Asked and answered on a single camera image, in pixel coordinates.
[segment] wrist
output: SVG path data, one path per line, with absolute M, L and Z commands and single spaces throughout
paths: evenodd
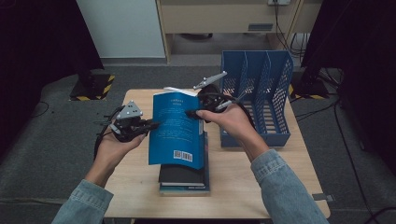
M 113 172 L 114 168 L 111 169 L 94 163 L 90 171 L 85 175 L 85 180 L 104 188 Z
M 250 161 L 254 161 L 262 153 L 270 149 L 262 137 L 256 132 L 246 134 L 240 139 L 240 142 Z

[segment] stack of books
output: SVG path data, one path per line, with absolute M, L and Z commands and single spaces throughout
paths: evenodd
M 202 108 L 196 92 L 165 88 L 154 94 L 148 164 L 160 164 L 162 196 L 206 196 L 210 193 L 207 133 L 200 119 L 186 111 Z
M 162 196 L 210 195 L 206 133 L 204 168 L 196 170 L 185 165 L 163 164 L 160 169 L 159 182 Z

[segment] wall outlet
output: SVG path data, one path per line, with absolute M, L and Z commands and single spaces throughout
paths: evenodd
M 268 0 L 268 5 L 273 6 L 277 2 L 279 6 L 287 6 L 290 5 L 290 0 Z

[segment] black curtain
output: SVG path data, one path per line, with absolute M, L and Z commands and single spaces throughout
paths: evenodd
M 75 0 L 0 1 L 0 158 L 45 85 L 95 68 L 103 65 Z
M 339 94 L 363 147 L 396 174 L 396 2 L 324 0 L 302 66 L 309 84 L 321 67 L 344 70 Z

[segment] dark book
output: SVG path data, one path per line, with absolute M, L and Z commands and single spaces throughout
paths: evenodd
M 204 167 L 193 169 L 188 166 L 178 164 L 161 165 L 159 182 L 161 187 L 186 187 L 184 189 L 198 189 L 209 184 L 209 162 L 207 151 L 207 133 L 204 133 L 205 143 L 202 151 L 204 152 Z
M 164 186 L 160 185 L 161 196 L 168 197 L 202 197 L 210 195 L 209 172 L 205 170 L 203 186 Z

